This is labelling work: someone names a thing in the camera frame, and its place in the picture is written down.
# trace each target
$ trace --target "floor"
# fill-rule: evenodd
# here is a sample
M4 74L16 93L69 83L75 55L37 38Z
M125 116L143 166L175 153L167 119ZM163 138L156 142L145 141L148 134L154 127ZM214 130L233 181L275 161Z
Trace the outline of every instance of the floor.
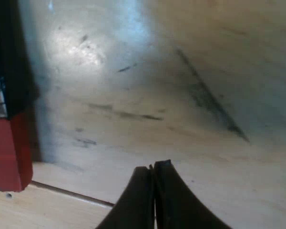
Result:
M286 0L19 6L34 182L0 193L0 229L95 228L165 159L233 228L286 229ZM243 135L199 106L198 75Z

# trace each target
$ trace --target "red block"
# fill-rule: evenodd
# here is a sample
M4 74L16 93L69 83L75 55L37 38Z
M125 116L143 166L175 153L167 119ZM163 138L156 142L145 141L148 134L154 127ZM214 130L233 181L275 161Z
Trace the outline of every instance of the red block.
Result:
M0 191L20 192L33 175L25 115L0 119Z

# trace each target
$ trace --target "scuff mark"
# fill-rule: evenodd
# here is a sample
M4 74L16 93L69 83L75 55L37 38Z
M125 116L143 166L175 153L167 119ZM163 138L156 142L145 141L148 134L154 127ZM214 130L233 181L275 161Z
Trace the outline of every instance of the scuff mark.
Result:
M249 142L249 139L244 134L244 132L237 126L233 118L223 109L223 107L219 104L216 98L212 95L207 85L203 82L198 71L195 67L190 63L187 56L181 51L177 50L177 55L180 57L181 61L188 67L192 76L195 77L197 83L192 84L189 88L191 96L196 101L197 106L204 107L210 112L212 112L216 119L222 122L227 130L235 132L245 141Z
M112 105L102 105L102 104L88 104L89 108L91 109L98 109L102 111L109 112L115 116L120 118L129 118L129 119L150 119L150 120L157 120L162 121L162 117L153 116L150 114L133 114L125 111L115 111Z
M80 143L82 143L84 148L89 148L90 145L93 145L93 146L97 145L96 141L93 141L93 140L90 140L90 139L76 138L75 140L80 142Z
M118 70L118 73L125 72L130 69L130 66Z

